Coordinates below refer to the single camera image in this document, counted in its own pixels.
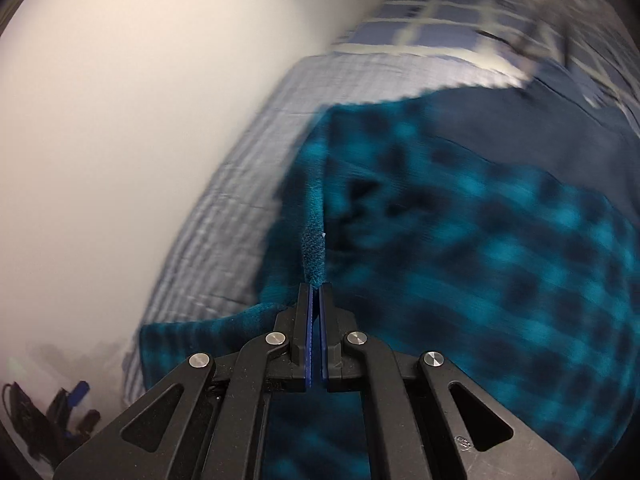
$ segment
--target teal plaid blanket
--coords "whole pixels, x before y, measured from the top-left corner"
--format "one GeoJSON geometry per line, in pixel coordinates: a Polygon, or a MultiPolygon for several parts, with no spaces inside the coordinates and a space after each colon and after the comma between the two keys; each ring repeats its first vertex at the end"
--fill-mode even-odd
{"type": "MultiPolygon", "coordinates": [[[[326,280],[362,330],[443,352],[586,479],[638,399],[638,233],[601,194],[436,136],[437,95],[319,114],[282,187],[263,304],[143,327],[147,384],[237,351],[299,282],[326,280]]],[[[275,399],[264,477],[367,478],[361,419],[350,394],[275,399]]]]}

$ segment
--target black cable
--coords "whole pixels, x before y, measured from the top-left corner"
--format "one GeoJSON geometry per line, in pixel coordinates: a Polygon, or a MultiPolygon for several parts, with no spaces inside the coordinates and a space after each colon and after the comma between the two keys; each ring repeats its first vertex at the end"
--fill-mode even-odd
{"type": "Polygon", "coordinates": [[[501,38],[500,36],[496,36],[495,34],[487,32],[486,30],[482,30],[481,28],[477,28],[476,33],[479,34],[480,36],[490,38],[491,40],[500,41],[501,43],[504,43],[505,45],[510,46],[511,49],[513,50],[513,45],[511,44],[511,42],[508,40],[505,40],[504,38],[501,38]]]}
{"type": "Polygon", "coordinates": [[[4,400],[4,393],[5,393],[5,391],[7,391],[7,389],[8,389],[8,388],[10,388],[10,387],[11,387],[11,384],[9,384],[9,383],[5,384],[5,385],[2,387],[2,405],[4,406],[4,412],[6,413],[6,416],[8,416],[8,417],[9,417],[9,420],[13,420],[13,418],[12,418],[12,416],[11,416],[11,413],[9,413],[9,410],[7,409],[7,406],[6,406],[6,402],[5,402],[5,400],[4,400]]]}

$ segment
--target gray striped fabric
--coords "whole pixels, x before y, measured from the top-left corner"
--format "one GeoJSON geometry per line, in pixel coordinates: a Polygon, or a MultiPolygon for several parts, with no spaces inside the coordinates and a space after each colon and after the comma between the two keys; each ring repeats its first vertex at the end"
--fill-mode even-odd
{"type": "MultiPolygon", "coordinates": [[[[301,60],[213,175],[167,256],[141,324],[213,319],[255,303],[252,282],[279,209],[274,193],[319,107],[519,84],[455,59],[327,54],[301,60]]],[[[123,368],[129,405],[145,391],[137,337],[123,368]]]]}

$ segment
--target triangular cutout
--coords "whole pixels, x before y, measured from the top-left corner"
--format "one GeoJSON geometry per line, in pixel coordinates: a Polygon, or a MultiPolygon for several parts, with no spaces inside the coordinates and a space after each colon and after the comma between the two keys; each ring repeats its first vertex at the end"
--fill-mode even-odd
{"type": "Polygon", "coordinates": [[[123,428],[120,433],[123,440],[149,453],[155,452],[160,446],[183,391],[184,387],[181,384],[174,384],[165,391],[123,428]]]}
{"type": "Polygon", "coordinates": [[[487,451],[513,436],[513,430],[462,384],[451,383],[449,391],[478,451],[487,451]]]}

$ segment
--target blue object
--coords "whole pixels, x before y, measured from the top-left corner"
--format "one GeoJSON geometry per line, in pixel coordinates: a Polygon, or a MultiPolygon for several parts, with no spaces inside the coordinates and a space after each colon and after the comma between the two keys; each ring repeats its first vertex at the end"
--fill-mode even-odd
{"type": "Polygon", "coordinates": [[[306,354],[305,354],[305,384],[307,388],[311,387],[313,381],[313,370],[311,364],[311,354],[313,351],[313,326],[314,326],[314,297],[309,295],[309,301],[306,306],[306,354]]]}
{"type": "Polygon", "coordinates": [[[76,387],[71,391],[71,393],[66,397],[66,405],[69,408],[76,407],[78,404],[80,404],[82,399],[84,399],[84,396],[89,393],[89,389],[89,384],[86,381],[80,381],[78,384],[76,384],[76,387]]]}
{"type": "Polygon", "coordinates": [[[326,385],[329,379],[329,370],[326,362],[326,312],[324,311],[324,301],[318,301],[320,318],[320,363],[322,366],[322,384],[326,385]]]}

